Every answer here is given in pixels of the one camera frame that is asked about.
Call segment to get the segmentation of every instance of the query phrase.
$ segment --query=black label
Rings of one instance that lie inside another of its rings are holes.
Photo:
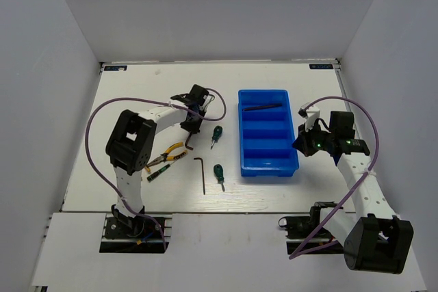
[[[332,64],[309,64],[311,70],[332,70]]]
[[[104,71],[126,71],[128,69],[128,65],[109,65],[106,66]]]

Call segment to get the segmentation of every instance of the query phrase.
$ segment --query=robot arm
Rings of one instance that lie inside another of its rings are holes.
[[[363,140],[355,139],[353,113],[332,111],[328,131],[323,131],[318,124],[319,113],[315,106],[300,110],[306,123],[299,126],[298,138],[292,146],[306,157],[319,150],[328,152],[348,188],[352,189],[368,170],[370,151]],[[400,274],[413,238],[411,223],[397,218],[374,174],[366,176],[353,193],[352,201],[356,220],[341,208],[324,225],[344,247],[347,266],[352,270]],[[315,203],[306,223],[309,229],[313,230],[324,220],[335,205],[333,202]]]
[[[199,132],[202,119],[173,105],[187,107],[204,116],[208,96],[205,88],[194,85],[189,94],[173,96],[171,107],[155,107],[140,113],[125,110],[120,114],[107,143],[106,153],[116,172],[117,188],[135,212],[144,213],[140,192],[142,170],[151,157],[155,135],[177,123],[190,133]],[[112,214],[129,235],[137,236],[141,232],[143,218],[128,211],[120,197],[112,206]]]

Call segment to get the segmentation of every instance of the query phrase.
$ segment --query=wall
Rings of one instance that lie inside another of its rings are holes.
[[[66,0],[102,62],[334,58],[372,0]]]
[[[347,94],[376,120],[379,181],[414,226],[428,291],[438,291],[437,22],[438,0],[374,0],[342,60]]]
[[[0,0],[0,290],[27,291],[99,64],[65,0]]]

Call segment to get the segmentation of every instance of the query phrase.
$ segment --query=yellow pliers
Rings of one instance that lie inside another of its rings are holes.
[[[187,155],[187,150],[184,150],[183,152],[179,153],[178,155],[169,156],[169,153],[172,152],[174,149],[184,146],[183,142],[179,142],[176,144],[173,144],[171,147],[169,147],[166,151],[164,151],[163,154],[161,154],[158,158],[152,160],[148,164],[146,164],[146,167],[144,169],[147,172],[151,172],[151,169],[149,167],[152,167],[153,165],[157,165],[161,162],[166,161],[176,161],[179,160]]]

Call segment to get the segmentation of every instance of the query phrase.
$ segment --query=blue plastic container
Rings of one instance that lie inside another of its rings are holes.
[[[281,104],[271,109],[246,107]],[[291,177],[298,169],[292,148],[294,126],[286,90],[239,91],[240,166],[242,176]]]

